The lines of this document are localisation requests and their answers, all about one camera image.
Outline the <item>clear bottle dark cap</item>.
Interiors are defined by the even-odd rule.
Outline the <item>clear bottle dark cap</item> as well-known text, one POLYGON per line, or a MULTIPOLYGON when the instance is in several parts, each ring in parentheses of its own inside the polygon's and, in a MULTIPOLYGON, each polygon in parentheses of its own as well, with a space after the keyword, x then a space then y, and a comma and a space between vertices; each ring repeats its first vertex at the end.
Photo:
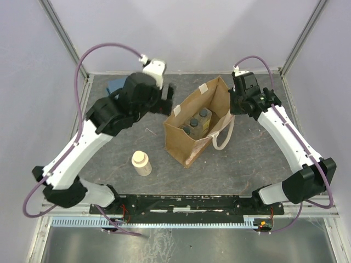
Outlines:
POLYGON ((180 129, 182 129, 186 133, 187 136, 189 136, 191 138, 194 138, 194 131, 193 131, 193 129, 190 126, 182 125, 180 127, 180 129))
POLYGON ((203 108, 198 112, 198 121, 199 124, 202 127, 202 132, 203 134, 206 134, 208 132, 208 129, 210 127, 210 122, 211 122, 211 118, 212 118, 212 111, 207 109, 207 108, 203 108))
POLYGON ((194 131, 194 138, 193 138, 194 140, 199 140, 199 139, 201 139, 203 137, 202 127, 199 124, 198 119, 196 119, 196 118, 189 118, 188 125, 194 131))

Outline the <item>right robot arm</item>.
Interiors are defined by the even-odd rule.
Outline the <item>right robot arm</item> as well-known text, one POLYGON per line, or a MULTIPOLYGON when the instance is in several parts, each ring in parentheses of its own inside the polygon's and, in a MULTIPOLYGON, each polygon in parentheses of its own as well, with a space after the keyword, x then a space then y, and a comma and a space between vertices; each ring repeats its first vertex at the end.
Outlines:
POLYGON ((280 99, 260 88, 254 73, 234 68, 234 85, 229 88, 221 77, 199 86, 171 110, 164 122, 165 148, 184 167, 189 167, 208 146, 223 150, 217 139, 222 130, 234 129, 235 116, 254 118, 274 139, 288 161, 292 175, 286 180, 256 191, 251 208, 264 214, 271 204, 310 202, 330 191, 336 170, 332 158, 323 158, 301 136, 289 119, 280 99))

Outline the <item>beige cylindrical bottle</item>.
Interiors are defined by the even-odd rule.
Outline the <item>beige cylindrical bottle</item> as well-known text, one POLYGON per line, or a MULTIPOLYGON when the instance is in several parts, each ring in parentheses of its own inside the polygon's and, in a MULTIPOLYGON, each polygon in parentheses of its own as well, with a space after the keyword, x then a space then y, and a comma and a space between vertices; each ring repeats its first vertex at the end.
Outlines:
POLYGON ((131 162, 140 176, 148 176, 152 172, 149 156, 143 151, 135 151, 131 162))

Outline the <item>brown canvas bag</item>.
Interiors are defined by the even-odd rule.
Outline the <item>brown canvas bag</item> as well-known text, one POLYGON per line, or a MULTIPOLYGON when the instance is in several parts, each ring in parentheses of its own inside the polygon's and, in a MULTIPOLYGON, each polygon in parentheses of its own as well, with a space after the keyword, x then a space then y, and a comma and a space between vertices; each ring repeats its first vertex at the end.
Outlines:
POLYGON ((230 113, 230 89, 218 76, 200 85, 164 121, 165 149, 189 168, 205 148, 223 150, 228 144, 235 117, 230 113))

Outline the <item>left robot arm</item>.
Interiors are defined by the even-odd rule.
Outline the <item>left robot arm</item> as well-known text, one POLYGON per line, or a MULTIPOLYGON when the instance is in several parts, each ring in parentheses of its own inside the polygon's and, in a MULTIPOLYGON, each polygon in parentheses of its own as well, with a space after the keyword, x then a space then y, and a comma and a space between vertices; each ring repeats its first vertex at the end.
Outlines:
POLYGON ((46 200, 62 208, 89 203, 109 214, 117 213, 121 201, 116 190, 111 185, 86 181, 79 172, 100 148, 148 112, 170 116, 175 90, 176 86, 169 84, 163 99, 163 89, 154 77, 137 72, 126 78, 123 87, 98 99, 87 111, 77 135, 57 158, 45 167, 33 168, 36 180, 44 180, 46 200))

